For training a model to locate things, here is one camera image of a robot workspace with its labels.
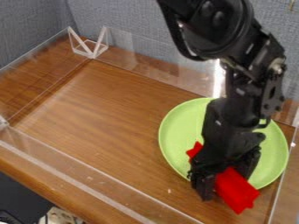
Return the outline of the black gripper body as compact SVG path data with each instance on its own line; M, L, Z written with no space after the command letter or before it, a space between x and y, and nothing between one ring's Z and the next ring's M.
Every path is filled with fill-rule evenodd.
M197 156L201 167L238 161L254 147L260 147L265 135L254 132L258 126L256 104L250 99L226 97L206 105L201 137L202 152Z

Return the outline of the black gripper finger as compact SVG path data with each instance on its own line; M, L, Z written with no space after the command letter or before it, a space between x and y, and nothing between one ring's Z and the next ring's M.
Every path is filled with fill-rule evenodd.
M197 174L190 175L190 187L200 195L202 201L212 200L213 189L216 183L216 176L213 174L200 176Z
M248 151L236 162L234 169L244 179L249 179L260 159L260 147Z

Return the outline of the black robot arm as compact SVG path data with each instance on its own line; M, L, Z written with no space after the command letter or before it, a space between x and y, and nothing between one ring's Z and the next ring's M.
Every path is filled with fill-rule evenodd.
M218 60L225 95L208 103L202 148L190 159L188 178L210 200L216 177L232 167L248 178L260 159L258 132L281 109L285 50L254 19L248 0L156 0L180 54Z

